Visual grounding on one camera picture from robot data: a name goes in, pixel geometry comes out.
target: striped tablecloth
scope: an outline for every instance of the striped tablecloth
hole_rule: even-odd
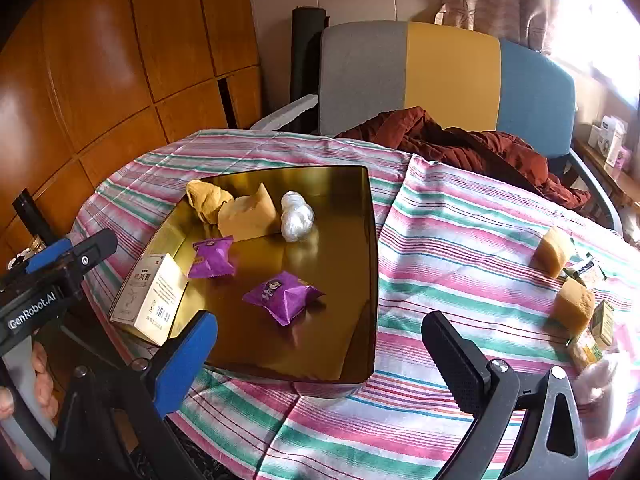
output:
[[[352,140],[288,133],[206,130],[140,156],[87,200],[74,231],[114,229],[119,247],[86,280],[105,321],[123,278],[185,184],[210,174],[308,164],[369,170],[378,231],[380,305],[376,371],[345,399],[313,399],[202,371],[172,420],[241,478],[430,479],[471,422],[460,412],[420,339],[420,323],[443,311],[488,358],[516,370],[574,372],[559,332],[543,329],[561,283],[529,267],[551,225],[591,251],[609,275],[596,291],[616,311],[616,337],[632,357],[626,417],[588,441],[590,472],[615,466],[640,428],[640,258],[617,235],[507,184],[420,156]],[[581,413],[588,424],[593,414]],[[497,478],[518,431],[513,415],[485,478]]]

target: wooden cabinet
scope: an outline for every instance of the wooden cabinet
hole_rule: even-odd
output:
[[[78,152],[150,102],[129,0],[44,0],[44,49]]]
[[[251,0],[202,0],[216,75],[258,63]]]
[[[158,101],[213,77],[200,0],[132,0],[140,50]]]
[[[158,114],[169,142],[198,130],[227,126],[215,79],[187,88],[158,103]]]
[[[63,235],[124,164],[261,102],[250,0],[36,0],[0,52],[0,272],[23,188]]]

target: box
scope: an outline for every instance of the box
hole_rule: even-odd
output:
[[[589,132],[588,143],[592,148],[598,147],[598,137],[600,136],[600,127],[595,124],[591,125],[591,131]]]
[[[587,366],[602,359],[602,352],[588,328],[567,343],[566,347],[575,369],[580,374]]]
[[[252,194],[263,183],[278,212],[282,196],[297,191],[314,210],[314,228],[294,243],[281,234],[233,243],[235,275],[189,280],[170,336],[206,309],[218,321],[207,368],[304,396],[334,398],[358,390],[374,371],[378,320],[378,245],[367,169],[274,168],[203,180],[234,197]],[[191,245],[204,238],[202,222],[183,198],[143,255],[169,253],[186,274],[195,254]],[[284,327],[263,307],[242,301],[281,270],[324,292]]]
[[[579,263],[565,267],[564,272],[576,282],[581,283],[589,290],[607,279],[594,257],[587,253],[587,257]]]
[[[598,133],[598,150],[606,158],[606,163],[613,166],[618,152],[625,140],[626,124],[617,117],[605,116]]]
[[[613,307],[607,300],[602,300],[593,311],[591,334],[601,349],[613,344]]]
[[[169,336],[187,278],[170,254],[142,256],[127,276],[110,320],[158,346]]]

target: white box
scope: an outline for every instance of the white box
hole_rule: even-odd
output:
[[[598,147],[598,136],[600,135],[600,127],[595,124],[591,125],[591,131],[589,132],[589,145],[592,148]]]
[[[169,330],[187,286],[187,277],[170,254],[140,258],[111,309],[110,320],[158,346]]]
[[[626,124],[617,117],[605,116],[598,134],[598,150],[613,166],[625,140]]]

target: wrapped candy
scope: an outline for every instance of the wrapped candy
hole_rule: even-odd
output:
[[[314,224],[314,210],[305,202],[300,193],[287,191],[280,201],[282,204],[282,225],[280,231],[287,242],[295,242],[311,231]]]
[[[233,237],[212,238],[195,242],[196,257],[189,269],[189,278],[213,278],[233,274],[236,270],[229,263],[229,247],[233,243]]]
[[[323,294],[324,292],[320,292],[313,285],[283,270],[246,293],[242,300],[263,306],[278,323],[285,326],[302,312],[308,302],[316,300]]]

